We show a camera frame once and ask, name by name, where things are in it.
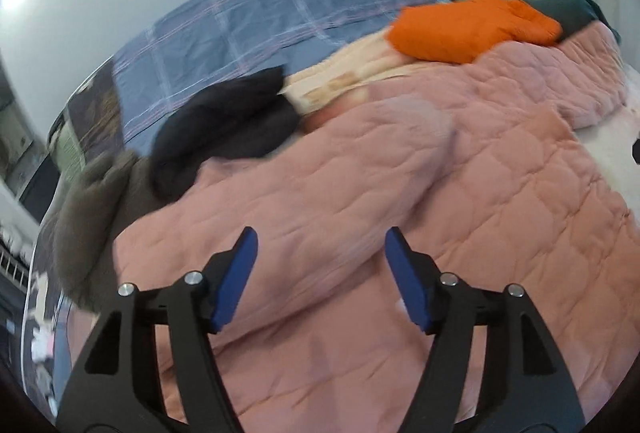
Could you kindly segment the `blue plaid pillow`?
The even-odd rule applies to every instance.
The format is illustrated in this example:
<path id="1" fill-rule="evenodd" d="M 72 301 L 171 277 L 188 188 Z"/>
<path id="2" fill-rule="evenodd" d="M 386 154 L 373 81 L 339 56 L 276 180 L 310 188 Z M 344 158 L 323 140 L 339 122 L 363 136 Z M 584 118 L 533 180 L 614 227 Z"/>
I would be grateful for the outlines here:
<path id="1" fill-rule="evenodd" d="M 408 5 L 448 0 L 189 0 L 114 56 L 124 145 L 147 154 L 171 112 L 220 81 L 289 75 L 385 28 Z"/>

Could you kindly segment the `orange folded garment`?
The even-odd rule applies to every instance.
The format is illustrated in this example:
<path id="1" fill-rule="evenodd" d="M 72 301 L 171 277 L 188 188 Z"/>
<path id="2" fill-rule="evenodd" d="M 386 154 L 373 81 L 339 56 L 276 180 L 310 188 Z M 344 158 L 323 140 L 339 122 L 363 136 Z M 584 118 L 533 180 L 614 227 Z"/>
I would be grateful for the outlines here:
<path id="1" fill-rule="evenodd" d="M 464 0 L 403 8 L 387 41 L 417 60 L 462 65 L 503 42 L 549 46 L 562 34 L 557 20 L 523 0 Z"/>

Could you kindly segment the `patterned patchwork bedsheet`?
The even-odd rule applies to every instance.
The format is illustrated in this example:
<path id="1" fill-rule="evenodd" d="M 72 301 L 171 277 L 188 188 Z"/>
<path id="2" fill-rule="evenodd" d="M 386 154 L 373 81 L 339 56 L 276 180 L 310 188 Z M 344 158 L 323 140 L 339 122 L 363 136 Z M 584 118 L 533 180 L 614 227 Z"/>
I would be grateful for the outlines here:
<path id="1" fill-rule="evenodd" d="M 54 268 L 53 238 L 68 187 L 93 157 L 122 148 L 119 98 L 113 78 L 114 60 L 100 67 L 70 95 L 48 136 L 48 157 L 60 178 L 40 223 L 23 313 L 20 340 L 21 385 L 49 421 L 58 414 L 72 371 L 67 320 L 73 303 L 64 294 Z"/>

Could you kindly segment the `dark teal garment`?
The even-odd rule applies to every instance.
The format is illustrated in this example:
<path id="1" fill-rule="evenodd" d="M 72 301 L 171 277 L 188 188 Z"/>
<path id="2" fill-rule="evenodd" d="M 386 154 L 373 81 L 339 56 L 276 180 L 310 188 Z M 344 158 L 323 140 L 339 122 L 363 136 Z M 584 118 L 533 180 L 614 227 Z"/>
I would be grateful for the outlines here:
<path id="1" fill-rule="evenodd" d="M 525 0 L 525 2 L 561 25 L 562 34 L 556 39 L 558 43 L 593 22 L 600 22 L 608 28 L 617 43 L 622 41 L 617 30 L 608 23 L 599 4 L 593 0 Z"/>

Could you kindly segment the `cream fleece blanket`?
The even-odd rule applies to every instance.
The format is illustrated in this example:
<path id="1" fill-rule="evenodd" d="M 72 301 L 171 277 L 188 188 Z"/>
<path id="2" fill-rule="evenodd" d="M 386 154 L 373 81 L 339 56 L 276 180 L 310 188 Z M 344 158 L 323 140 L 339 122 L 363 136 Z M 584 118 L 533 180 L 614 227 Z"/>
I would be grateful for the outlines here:
<path id="1" fill-rule="evenodd" d="M 387 40 L 389 31 L 390 28 L 385 27 L 367 34 L 321 63 L 287 76 L 281 93 L 306 116 L 363 84 L 445 66 L 445 63 L 416 60 L 398 52 Z"/>

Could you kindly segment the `pink quilted garment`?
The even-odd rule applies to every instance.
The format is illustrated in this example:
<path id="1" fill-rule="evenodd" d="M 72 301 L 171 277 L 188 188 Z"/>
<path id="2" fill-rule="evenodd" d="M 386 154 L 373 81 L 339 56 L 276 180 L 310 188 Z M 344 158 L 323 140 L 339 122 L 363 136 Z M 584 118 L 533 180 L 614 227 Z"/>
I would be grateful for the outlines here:
<path id="1" fill-rule="evenodd" d="M 385 257 L 397 227 L 474 288 L 525 289 L 584 431 L 639 379 L 639 227 L 576 138 L 624 104 L 612 32 L 594 22 L 551 48 L 503 43 L 368 93 L 271 159 L 204 164 L 183 197 L 116 238 L 116 293 L 201 271 L 253 228 L 240 303 L 209 338 L 239 432 L 403 432 L 434 339 Z M 476 412 L 485 346 L 477 327 L 459 421 Z M 168 415 L 184 421 L 164 327 L 156 348 Z"/>

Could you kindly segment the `black garment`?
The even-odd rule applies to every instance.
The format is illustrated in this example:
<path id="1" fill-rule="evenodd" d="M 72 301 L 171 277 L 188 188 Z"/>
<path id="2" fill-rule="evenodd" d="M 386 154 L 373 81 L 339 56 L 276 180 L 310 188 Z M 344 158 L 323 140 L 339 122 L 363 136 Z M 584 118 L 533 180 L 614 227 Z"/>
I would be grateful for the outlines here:
<path id="1" fill-rule="evenodd" d="M 282 93 L 284 68 L 214 83 L 194 94 L 156 133 L 150 153 L 154 195 L 174 202 L 212 158 L 262 158 L 284 144 L 302 116 Z"/>

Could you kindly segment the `grey-brown fleece garment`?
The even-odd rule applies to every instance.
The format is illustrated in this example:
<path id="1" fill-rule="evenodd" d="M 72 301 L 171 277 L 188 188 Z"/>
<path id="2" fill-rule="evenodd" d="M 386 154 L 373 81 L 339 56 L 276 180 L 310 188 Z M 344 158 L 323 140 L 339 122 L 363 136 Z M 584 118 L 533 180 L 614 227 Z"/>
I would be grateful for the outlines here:
<path id="1" fill-rule="evenodd" d="M 103 153 L 74 179 L 54 235 L 54 266 L 63 292 L 99 314 L 117 289 L 113 245 L 142 216 L 163 207 L 152 193 L 150 161 L 131 150 Z"/>

